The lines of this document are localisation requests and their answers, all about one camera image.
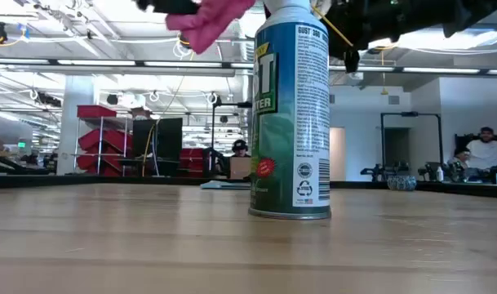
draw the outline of black monitor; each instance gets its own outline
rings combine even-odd
[[[150,139],[149,147],[146,148],[149,132],[157,120],[136,120],[134,121],[133,152],[135,157],[152,153],[152,141],[157,146],[156,155],[166,160],[179,161],[180,153],[183,149],[183,119],[164,118],[159,121],[154,129],[154,136]]]

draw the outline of spray can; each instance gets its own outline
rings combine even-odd
[[[266,3],[272,16],[255,36],[249,213],[327,218],[328,34],[309,0]]]

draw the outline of ceiling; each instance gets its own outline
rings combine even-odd
[[[201,55],[194,55],[179,44],[178,32],[166,29],[163,14],[140,11],[131,0],[3,0],[0,1],[0,18],[7,23],[8,43],[17,42],[0,47],[0,58],[251,62],[254,46],[251,38],[264,23],[264,9],[258,1]],[[22,32],[21,24],[27,33]],[[371,46],[378,45],[388,46],[389,40],[379,40]],[[341,64],[338,60],[331,63]],[[444,39],[441,29],[431,28],[402,36],[399,43],[382,53],[362,53],[362,65],[382,64],[497,66],[497,12],[450,39]],[[31,99],[32,90],[44,91],[61,100],[68,74],[0,70],[0,107],[44,108]],[[143,95],[145,106],[152,111],[208,113],[211,105],[207,98],[212,92],[227,102],[250,99],[251,71],[246,69],[218,72],[183,69],[141,75],[116,71],[93,76],[103,105],[109,94],[129,93]],[[432,78],[435,76],[404,73],[387,73],[385,78],[381,73],[365,73],[352,78],[344,73],[332,73],[331,85],[401,86],[410,91]],[[125,110],[123,106],[109,107]],[[239,112],[240,116],[231,117],[229,124],[246,127],[245,110],[222,108],[218,111]],[[44,133],[43,129],[57,130],[61,120],[61,113],[7,115],[30,122]],[[200,126],[210,122],[207,115],[193,115],[188,121]]]

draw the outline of can label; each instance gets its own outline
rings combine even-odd
[[[256,36],[251,206],[301,213],[330,205],[326,30],[269,26]]]

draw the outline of table surface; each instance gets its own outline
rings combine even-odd
[[[332,190],[331,220],[249,191],[0,189],[2,293],[497,293],[497,199]]]

